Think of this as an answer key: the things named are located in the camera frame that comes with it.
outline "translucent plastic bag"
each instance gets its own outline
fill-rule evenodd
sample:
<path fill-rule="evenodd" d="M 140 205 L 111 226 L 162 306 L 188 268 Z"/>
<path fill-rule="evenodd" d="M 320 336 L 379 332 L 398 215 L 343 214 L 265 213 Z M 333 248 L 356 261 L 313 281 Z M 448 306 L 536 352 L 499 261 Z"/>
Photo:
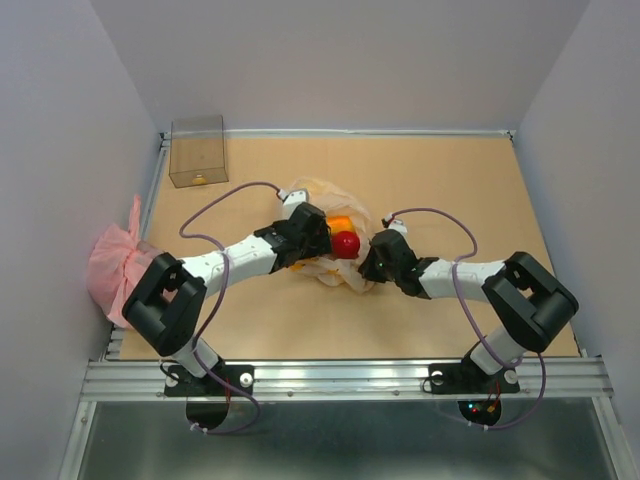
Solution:
<path fill-rule="evenodd" d="M 358 293 L 366 292 L 374 284 L 362 278 L 358 273 L 358 267 L 369 252 L 369 240 L 373 233 L 371 214 L 353 195 L 330 182 L 303 177 L 293 182 L 289 191 L 303 188 L 309 192 L 311 203 L 323 210 L 327 218 L 349 217 L 360 239 L 360 250 L 358 257 L 353 260 L 318 257 L 302 260 L 291 270 L 316 277 L 322 283 L 332 287 L 346 283 Z"/>
<path fill-rule="evenodd" d="M 140 197 L 133 199 L 129 231 L 110 225 L 96 242 L 87 267 L 87 289 L 107 318 L 120 327 L 130 328 L 122 307 L 151 261 L 161 252 L 141 242 Z"/>

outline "wooden tabletop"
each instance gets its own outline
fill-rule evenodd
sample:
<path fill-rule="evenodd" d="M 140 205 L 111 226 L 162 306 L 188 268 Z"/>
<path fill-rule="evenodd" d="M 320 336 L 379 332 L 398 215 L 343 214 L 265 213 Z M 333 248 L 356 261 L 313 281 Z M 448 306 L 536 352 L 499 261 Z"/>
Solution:
<path fill-rule="evenodd" d="M 150 243 L 175 257 L 210 251 L 205 241 L 178 235 L 195 210 L 244 182 L 267 180 L 287 188 L 299 177 L 316 177 L 355 195 L 376 226 L 394 210 L 436 207 L 474 232 L 479 243 L 475 261 L 505 259 L 524 250 L 551 268 L 507 139 L 232 138 L 227 156 L 229 183 L 176 189 L 165 168 Z M 277 209 L 271 190 L 245 190 L 211 209 L 190 231 L 231 245 L 269 225 Z M 404 220 L 418 256 L 453 259 L 471 248 L 459 227 L 446 219 L 416 213 Z M 202 318 L 214 300 L 207 300 Z M 499 325 L 490 306 L 470 305 L 485 333 Z M 477 342 L 455 299 L 411 298 L 391 284 L 357 294 L 345 285 L 328 287 L 289 270 L 231 287 L 205 339 L 225 358 L 254 360 L 461 357 Z M 547 354 L 578 354 L 570 327 Z M 135 331 L 127 331 L 120 358 L 157 355 Z"/>

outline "clear plastic box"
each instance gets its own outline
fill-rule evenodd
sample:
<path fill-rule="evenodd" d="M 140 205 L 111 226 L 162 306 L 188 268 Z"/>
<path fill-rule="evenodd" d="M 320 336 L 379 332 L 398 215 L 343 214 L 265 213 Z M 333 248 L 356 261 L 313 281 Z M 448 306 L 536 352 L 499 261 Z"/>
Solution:
<path fill-rule="evenodd" d="M 229 181 L 222 115 L 171 123 L 169 177 L 176 188 Z"/>

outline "gray wall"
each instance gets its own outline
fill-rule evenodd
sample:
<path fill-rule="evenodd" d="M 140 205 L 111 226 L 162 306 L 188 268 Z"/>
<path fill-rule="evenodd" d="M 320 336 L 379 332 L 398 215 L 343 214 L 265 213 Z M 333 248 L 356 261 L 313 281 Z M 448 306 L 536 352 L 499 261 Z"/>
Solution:
<path fill-rule="evenodd" d="M 593 0 L 516 136 L 574 322 L 601 353 L 640 461 L 640 4 Z"/>
<path fill-rule="evenodd" d="M 0 44 L 0 478 L 49 479 L 106 333 L 87 258 L 157 134 L 88 0 L 12 2 Z"/>
<path fill-rule="evenodd" d="M 92 0 L 156 125 L 513 128 L 588 0 Z"/>

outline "red apple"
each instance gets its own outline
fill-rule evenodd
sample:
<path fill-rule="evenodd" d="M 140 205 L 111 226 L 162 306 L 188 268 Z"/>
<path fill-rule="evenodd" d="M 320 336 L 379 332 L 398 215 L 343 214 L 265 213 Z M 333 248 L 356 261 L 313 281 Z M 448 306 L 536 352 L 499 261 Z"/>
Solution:
<path fill-rule="evenodd" d="M 338 232 L 331 237 L 331 248 L 333 249 L 333 254 L 338 258 L 358 258 L 360 239 L 353 232 L 346 230 Z"/>

